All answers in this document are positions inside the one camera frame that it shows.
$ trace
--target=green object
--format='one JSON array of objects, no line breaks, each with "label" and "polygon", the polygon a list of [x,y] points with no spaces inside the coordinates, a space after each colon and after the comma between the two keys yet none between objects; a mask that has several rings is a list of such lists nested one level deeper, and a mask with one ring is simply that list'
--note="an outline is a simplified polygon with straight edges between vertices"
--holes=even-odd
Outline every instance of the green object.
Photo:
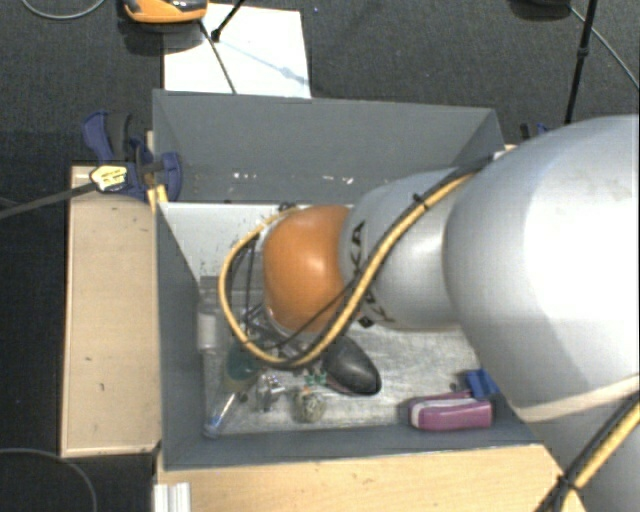
[{"label": "green object", "polygon": [[327,372],[321,371],[317,373],[310,373],[304,376],[304,383],[307,386],[326,386],[327,385]]},{"label": "green object", "polygon": [[224,387],[229,391],[245,391],[258,378],[260,365],[256,358],[234,343],[227,353],[224,367]]}]

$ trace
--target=black stand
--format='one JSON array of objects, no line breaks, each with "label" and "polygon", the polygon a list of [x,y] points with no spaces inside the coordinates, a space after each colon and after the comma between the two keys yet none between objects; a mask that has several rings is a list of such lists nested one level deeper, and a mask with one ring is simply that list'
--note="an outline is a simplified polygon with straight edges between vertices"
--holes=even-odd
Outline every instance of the black stand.
[{"label": "black stand", "polygon": [[238,12],[238,9],[242,7],[242,4],[244,2],[245,0],[238,0],[236,4],[233,6],[233,9],[231,9],[231,12],[227,14],[227,17],[225,19],[222,20],[222,23],[220,23],[220,26],[217,29],[211,31],[211,40],[214,43],[220,42],[220,35],[222,34],[222,30],[224,29],[224,27],[227,26],[227,23],[231,21],[231,18],[235,16],[235,14]]},{"label": "black stand", "polygon": [[238,94],[238,92],[236,91],[236,88],[233,86],[233,82],[231,81],[231,77],[229,76],[229,72],[227,71],[227,67],[224,65],[224,62],[222,62],[222,57],[220,57],[220,54],[218,53],[218,49],[216,48],[216,43],[211,37],[211,34],[213,34],[213,32],[211,34],[207,32],[207,27],[204,26],[204,22],[202,20],[198,21],[198,26],[200,27],[200,32],[202,32],[202,35],[211,45],[211,49],[213,50],[213,54],[216,56],[216,59],[218,60],[218,64],[220,64],[220,68],[222,69],[224,78],[229,84],[229,88],[231,89],[231,94]]},{"label": "black stand", "polygon": [[582,76],[582,67],[584,60],[589,55],[589,38],[593,29],[593,19],[596,16],[596,7],[598,0],[589,0],[587,7],[587,15],[584,20],[584,28],[582,29],[582,38],[580,39],[580,47],[578,48],[578,60],[576,61],[576,69],[573,73],[573,83],[571,84],[571,94],[569,95],[569,104],[567,105],[567,113],[564,117],[564,124],[570,124],[573,119],[573,109],[576,106],[576,98],[578,96],[578,87],[580,86],[580,77]]}]

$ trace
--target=wooden board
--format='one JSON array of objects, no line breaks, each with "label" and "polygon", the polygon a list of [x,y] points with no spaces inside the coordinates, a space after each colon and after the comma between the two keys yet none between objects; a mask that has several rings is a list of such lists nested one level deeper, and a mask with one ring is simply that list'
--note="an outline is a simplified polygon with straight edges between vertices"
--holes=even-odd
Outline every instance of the wooden board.
[{"label": "wooden board", "polygon": [[[164,472],[192,512],[529,512],[559,468],[540,445],[279,466]],[[582,512],[573,499],[565,512]]]},{"label": "wooden board", "polygon": [[[72,186],[91,168],[76,167]],[[160,439],[149,207],[92,192],[71,201],[60,451],[151,451]]]}]

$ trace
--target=blue clamp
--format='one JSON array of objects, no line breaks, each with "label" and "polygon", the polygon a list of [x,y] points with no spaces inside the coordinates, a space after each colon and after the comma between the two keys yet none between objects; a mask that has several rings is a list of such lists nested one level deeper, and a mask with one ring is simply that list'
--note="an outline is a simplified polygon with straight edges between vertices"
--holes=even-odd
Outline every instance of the blue clamp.
[{"label": "blue clamp", "polygon": [[109,113],[98,110],[82,124],[82,137],[86,146],[98,158],[100,165],[118,164],[125,167],[126,185],[113,192],[146,201],[146,191],[151,188],[146,175],[152,174],[152,183],[162,183],[167,188],[169,201],[176,201],[182,189],[182,167],[175,152],[163,153],[155,162],[153,153],[140,137],[128,136],[129,114]]},{"label": "blue clamp", "polygon": [[467,386],[474,398],[480,400],[500,393],[498,385],[483,368],[467,372],[465,375]]}]

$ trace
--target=yellow cable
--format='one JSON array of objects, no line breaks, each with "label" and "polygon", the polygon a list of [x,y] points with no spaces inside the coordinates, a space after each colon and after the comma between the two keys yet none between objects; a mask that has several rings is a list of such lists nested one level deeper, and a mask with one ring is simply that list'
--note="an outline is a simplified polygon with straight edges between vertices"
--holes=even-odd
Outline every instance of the yellow cable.
[{"label": "yellow cable", "polygon": [[462,183],[464,183],[469,178],[471,178],[473,174],[475,173],[470,173],[470,174],[461,176],[460,178],[452,181],[451,183],[448,183],[447,185],[443,186],[442,188],[440,188],[439,190],[431,194],[423,202],[417,205],[416,208],[414,208],[400,223],[398,223],[397,226],[395,226],[391,230],[391,232],[380,244],[380,247],[378,248],[378,250],[374,253],[373,257],[371,258],[371,262],[365,268],[362,278],[360,279],[359,284],[356,286],[353,292],[353,295],[349,298],[344,309],[342,310],[338,318],[335,320],[335,322],[333,323],[329,331],[307,354],[305,354],[303,357],[301,357],[300,359],[297,359],[292,363],[288,359],[284,359],[284,358],[280,358],[280,357],[268,354],[267,352],[263,351],[260,347],[255,345],[255,343],[253,343],[248,338],[246,333],[243,332],[242,328],[240,327],[235,317],[233,316],[233,312],[229,307],[227,296],[226,296],[226,290],[225,290],[226,276],[228,274],[229,268],[231,267],[231,262],[233,261],[235,256],[238,254],[238,252],[240,252],[240,250],[242,250],[242,248],[246,244],[248,244],[250,240],[255,238],[255,236],[258,235],[260,232],[262,232],[269,224],[272,224],[273,222],[278,220],[280,217],[282,217],[284,214],[290,213],[291,210],[285,210],[280,214],[276,214],[266,219],[261,226],[257,227],[256,229],[248,233],[243,239],[241,239],[231,249],[231,252],[227,255],[227,258],[225,259],[222,265],[222,270],[220,271],[220,277],[218,281],[218,294],[220,296],[222,311],[227,321],[229,322],[229,325],[231,326],[231,330],[238,338],[238,341],[242,343],[242,345],[254,356],[258,357],[259,359],[262,359],[263,361],[266,361],[267,363],[275,363],[275,364],[289,363],[291,368],[296,368],[300,366],[305,366],[306,364],[313,361],[318,355],[320,355],[320,353],[323,350],[325,350],[331,344],[331,342],[340,334],[344,326],[347,324],[347,322],[353,315],[355,309],[358,307],[360,300],[366,293],[367,288],[371,284],[371,281],[375,277],[376,272],[382,265],[382,262],[386,258],[387,254],[389,254],[389,251],[394,246],[394,244],[413,224],[415,224],[415,222],[420,217],[422,217],[422,215],[424,215],[424,213],[428,209],[433,208],[438,202],[444,199],[449,193],[451,193],[458,186],[460,186]]},{"label": "yellow cable", "polygon": [[[591,457],[589,457],[589,460],[575,480],[574,486],[576,489],[582,489],[587,485],[589,480],[593,478],[598,470],[609,460],[613,452],[618,449],[638,425],[640,425],[640,403],[636,403],[633,409],[620,420],[616,428],[611,431],[604,441],[600,443],[600,446],[593,452]],[[577,496],[572,496],[575,493],[575,489],[569,491],[565,500],[565,506],[563,507],[564,511],[568,512],[569,503],[572,501],[571,498],[577,498]]]}]

